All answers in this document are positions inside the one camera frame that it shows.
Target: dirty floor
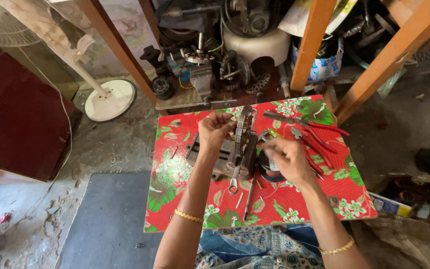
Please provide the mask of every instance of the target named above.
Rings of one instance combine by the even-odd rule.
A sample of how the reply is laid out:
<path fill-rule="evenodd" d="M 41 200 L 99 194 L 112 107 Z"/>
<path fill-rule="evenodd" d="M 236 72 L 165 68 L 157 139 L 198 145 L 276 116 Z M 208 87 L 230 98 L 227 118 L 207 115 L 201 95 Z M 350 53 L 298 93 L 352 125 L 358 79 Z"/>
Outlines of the dirty floor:
<path fill-rule="evenodd" d="M 414 98 L 422 93 L 421 100 Z M 79 90 L 74 100 L 79 109 L 89 94 L 90 89 Z M 94 124 L 84 118 L 67 165 L 34 208 L 50 183 L 0 185 L 0 216 L 10 212 L 10 225 L 29 209 L 6 232 L 9 226 L 0 225 L 0 269 L 56 268 L 91 173 L 150 170 L 158 116 L 139 92 L 134 106 L 113 122 Z M 387 125 L 380 130 L 379 124 Z M 379 175 L 417 173 L 414 154 L 430 147 L 430 75 L 399 81 L 384 100 L 373 95 L 342 127 L 351 133 L 346 144 L 368 190 Z"/>

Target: green wire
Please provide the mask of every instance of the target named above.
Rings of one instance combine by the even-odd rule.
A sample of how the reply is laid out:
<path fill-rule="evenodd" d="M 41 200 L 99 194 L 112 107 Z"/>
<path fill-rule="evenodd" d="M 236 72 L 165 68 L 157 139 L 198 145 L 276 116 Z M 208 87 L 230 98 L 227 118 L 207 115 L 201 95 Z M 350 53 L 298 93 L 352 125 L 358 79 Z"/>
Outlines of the green wire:
<path fill-rule="evenodd" d="M 213 50 L 209 50 L 208 52 L 216 51 L 216 50 L 218 50 L 219 48 L 221 48 L 222 46 L 223 46 L 223 42 L 222 42 L 222 45 L 218 46 L 218 48 L 213 49 Z"/>

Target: red floral tablecloth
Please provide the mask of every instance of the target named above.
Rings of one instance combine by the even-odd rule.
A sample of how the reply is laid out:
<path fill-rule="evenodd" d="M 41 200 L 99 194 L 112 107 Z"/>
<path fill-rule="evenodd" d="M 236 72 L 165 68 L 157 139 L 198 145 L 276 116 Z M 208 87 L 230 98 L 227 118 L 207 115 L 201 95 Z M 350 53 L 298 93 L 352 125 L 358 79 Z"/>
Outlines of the red floral tablecloth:
<path fill-rule="evenodd" d="M 334 125 L 331 113 L 321 95 L 255 104 L 252 107 L 258 111 L 253 127 L 257 133 L 268 128 L 275 128 L 283 137 L 294 139 L 290 132 L 291 125 L 264 117 L 262 114 L 265 110 L 290 117 L 301 116 L 320 124 Z M 242 107 L 235 107 L 220 109 L 217 112 L 228 112 L 238 116 L 241 110 Z M 192 143 L 195 133 L 198 132 L 198 122 L 211 112 L 185 113 L 164 116 L 159 119 L 144 232 L 159 232 L 167 228 L 170 215 L 177 207 L 192 171 L 192 166 L 185 161 L 187 154 L 185 146 Z M 311 158 L 324 171 L 325 180 L 322 181 L 318 178 L 318 181 L 326 196 L 335 196 L 339 200 L 339 205 L 333 208 L 338 217 L 344 220 L 376 217 L 377 213 L 367 194 L 366 187 L 341 135 L 333 131 L 313 129 L 322 140 L 338 151 L 338 154 L 333 154 L 325 150 L 334 165 L 334 169 L 331 170 L 319 155 L 312 149 L 308 149 Z M 287 180 L 270 183 L 264 180 L 259 173 L 256 178 L 263 188 L 260 189 L 257 184 L 254 186 L 249 215 L 247 220 L 243 221 L 251 180 L 239 181 L 238 193 L 230 195 L 227 191 L 229 179 L 220 178 L 221 180 L 218 182 L 210 183 L 204 228 L 310 221 L 303 196 L 295 185 Z M 242 193 L 244 196 L 236 209 Z"/>

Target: gray mat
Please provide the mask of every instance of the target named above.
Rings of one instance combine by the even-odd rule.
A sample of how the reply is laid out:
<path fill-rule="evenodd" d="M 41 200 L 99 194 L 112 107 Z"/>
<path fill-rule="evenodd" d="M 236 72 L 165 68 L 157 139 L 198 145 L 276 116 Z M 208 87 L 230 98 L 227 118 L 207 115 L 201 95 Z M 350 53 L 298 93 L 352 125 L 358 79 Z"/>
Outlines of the gray mat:
<path fill-rule="evenodd" d="M 143 232 L 149 180 L 150 172 L 92 174 L 59 268 L 152 268 L 163 233 Z"/>

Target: white round fan base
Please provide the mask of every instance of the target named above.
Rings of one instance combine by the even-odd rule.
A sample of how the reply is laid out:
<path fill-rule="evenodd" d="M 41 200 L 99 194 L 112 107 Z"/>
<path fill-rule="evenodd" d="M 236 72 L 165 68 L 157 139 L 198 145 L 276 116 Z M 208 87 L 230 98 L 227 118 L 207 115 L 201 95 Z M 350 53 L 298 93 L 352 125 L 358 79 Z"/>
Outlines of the white round fan base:
<path fill-rule="evenodd" d="M 86 100 L 87 117 L 96 123 L 105 123 L 122 116 L 134 104 L 137 97 L 135 85 L 124 79 L 115 79 L 101 85 L 106 96 L 96 90 Z"/>

